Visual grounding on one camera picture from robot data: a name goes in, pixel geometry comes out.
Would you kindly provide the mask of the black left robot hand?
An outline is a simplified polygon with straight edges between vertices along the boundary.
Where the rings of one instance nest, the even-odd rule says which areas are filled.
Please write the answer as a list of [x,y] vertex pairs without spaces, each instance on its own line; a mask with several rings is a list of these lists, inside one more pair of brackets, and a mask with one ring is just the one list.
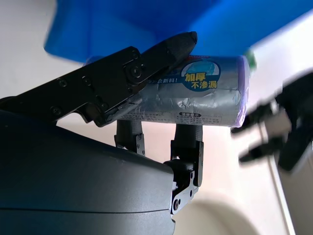
[[264,125],[268,139],[249,149],[239,162],[246,164],[278,153],[279,167],[286,172],[295,170],[313,145],[312,71],[284,85],[272,100],[246,114],[242,126],[232,128],[231,134],[257,124]]

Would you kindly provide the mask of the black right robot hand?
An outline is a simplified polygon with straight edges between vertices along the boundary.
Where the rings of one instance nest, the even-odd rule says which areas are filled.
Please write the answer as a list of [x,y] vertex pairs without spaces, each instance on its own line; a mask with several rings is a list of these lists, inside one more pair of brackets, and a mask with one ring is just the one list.
[[128,47],[0,101],[3,235],[171,235],[201,186],[202,127],[176,126],[171,159],[145,156],[140,122],[121,120],[150,80],[178,66],[196,32]]

